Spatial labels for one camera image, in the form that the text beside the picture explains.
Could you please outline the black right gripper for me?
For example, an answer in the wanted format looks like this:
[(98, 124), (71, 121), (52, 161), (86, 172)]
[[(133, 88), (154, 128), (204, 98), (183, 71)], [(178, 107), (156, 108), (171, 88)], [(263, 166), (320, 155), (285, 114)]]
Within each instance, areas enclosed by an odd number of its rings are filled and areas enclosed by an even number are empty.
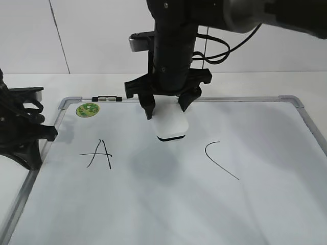
[(178, 103), (183, 112), (201, 97), (200, 83), (209, 84), (212, 74), (208, 69), (190, 68), (193, 50), (191, 48), (148, 49), (148, 73), (125, 83), (128, 99), (138, 94), (147, 120), (153, 116), (155, 99), (153, 95), (179, 95)]

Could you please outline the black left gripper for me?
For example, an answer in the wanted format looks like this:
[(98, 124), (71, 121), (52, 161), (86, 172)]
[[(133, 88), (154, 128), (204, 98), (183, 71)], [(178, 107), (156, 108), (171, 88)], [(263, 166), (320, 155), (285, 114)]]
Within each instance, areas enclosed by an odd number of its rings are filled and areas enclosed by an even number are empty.
[(42, 165), (39, 140), (54, 141), (58, 132), (44, 125), (41, 102), (21, 103), (9, 93), (1, 72), (1, 155), (10, 158), (27, 170)]

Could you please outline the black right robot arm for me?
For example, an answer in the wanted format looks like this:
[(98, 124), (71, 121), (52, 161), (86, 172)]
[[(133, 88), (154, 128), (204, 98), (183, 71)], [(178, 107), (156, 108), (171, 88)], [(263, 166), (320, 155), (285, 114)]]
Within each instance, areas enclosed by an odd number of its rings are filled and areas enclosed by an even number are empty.
[(138, 96), (147, 119), (155, 109), (155, 96), (176, 96), (182, 111), (202, 94), (211, 72), (191, 68), (194, 60), (212, 65), (224, 62), (233, 48), (206, 56), (194, 50), (197, 38), (221, 43), (199, 34), (200, 26), (252, 37), (266, 24), (326, 39), (326, 1), (147, 1), (154, 30), (130, 36), (133, 52), (148, 53), (148, 72), (125, 83), (127, 98)]

